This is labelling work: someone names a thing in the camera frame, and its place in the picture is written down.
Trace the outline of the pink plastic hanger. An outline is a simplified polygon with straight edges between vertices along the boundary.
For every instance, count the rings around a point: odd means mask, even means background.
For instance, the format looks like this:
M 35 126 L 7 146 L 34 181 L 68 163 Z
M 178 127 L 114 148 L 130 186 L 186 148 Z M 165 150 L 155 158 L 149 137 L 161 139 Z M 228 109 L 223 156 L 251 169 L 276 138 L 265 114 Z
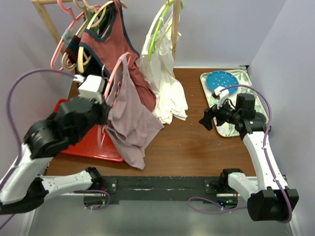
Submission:
M 101 111 L 102 111 L 102 115 L 101 115 L 101 118 L 100 118 L 100 122 L 98 123 L 98 128 L 97 128 L 97 144 L 98 144 L 98 147 L 100 149 L 102 149 L 102 145 L 103 145 L 103 140 L 104 140 L 104 135 L 102 136 L 102 130 L 104 128 L 104 125 L 107 124 L 107 119 L 108 119 L 108 114 L 109 114 L 109 111 L 111 109 L 111 106 L 108 106 L 107 103 L 106 103 L 106 99 L 108 97 L 108 94 L 109 94 L 109 91 L 111 89 L 111 86 L 112 86 L 112 83 L 113 83 L 113 80 L 114 80 L 114 76 L 117 72 L 117 69 L 119 67 L 119 65 L 121 64 L 121 60 L 117 60 L 117 63 L 116 65 L 114 66 L 114 69 L 110 75 L 109 78 L 106 78 L 106 86 L 105 86 L 105 90 L 104 92 L 101 94 Z

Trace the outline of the mauve tank top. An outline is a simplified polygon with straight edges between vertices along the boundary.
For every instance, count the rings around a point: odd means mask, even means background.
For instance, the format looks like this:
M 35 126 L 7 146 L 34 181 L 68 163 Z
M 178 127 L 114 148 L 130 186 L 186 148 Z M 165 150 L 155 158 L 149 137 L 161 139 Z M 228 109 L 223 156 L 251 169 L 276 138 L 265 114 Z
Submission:
M 123 160 L 142 170 L 145 148 L 164 125 L 142 104 L 129 74 L 128 54 L 119 57 L 122 62 L 106 99 L 111 109 L 105 129 Z

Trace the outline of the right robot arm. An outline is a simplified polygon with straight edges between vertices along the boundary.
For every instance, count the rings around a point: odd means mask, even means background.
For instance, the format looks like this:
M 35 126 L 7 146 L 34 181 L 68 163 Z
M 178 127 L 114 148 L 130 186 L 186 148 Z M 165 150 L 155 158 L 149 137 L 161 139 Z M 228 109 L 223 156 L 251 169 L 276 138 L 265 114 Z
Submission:
M 199 121 L 207 130 L 232 124 L 245 144 L 256 173 L 257 183 L 252 183 L 240 169 L 224 169 L 217 187 L 224 193 L 235 190 L 247 202 L 247 210 L 253 221 L 289 222 L 299 200 L 296 189 L 289 188 L 273 157 L 269 141 L 267 118 L 255 110 L 255 97 L 239 93 L 236 104 L 230 103 L 227 91 L 214 95 L 218 100 L 204 111 Z

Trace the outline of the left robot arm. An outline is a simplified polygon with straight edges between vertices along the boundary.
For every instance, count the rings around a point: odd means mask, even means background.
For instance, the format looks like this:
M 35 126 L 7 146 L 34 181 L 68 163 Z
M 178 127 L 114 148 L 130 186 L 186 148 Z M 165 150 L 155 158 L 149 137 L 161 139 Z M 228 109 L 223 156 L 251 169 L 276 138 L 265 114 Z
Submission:
M 0 213 L 27 213 L 66 193 L 100 192 L 103 179 L 96 168 L 63 177 L 40 176 L 39 172 L 60 152 L 79 143 L 95 125 L 105 125 L 109 111 L 105 101 L 78 96 L 34 123 L 24 136 L 22 155 L 11 166 L 8 178 L 0 182 Z

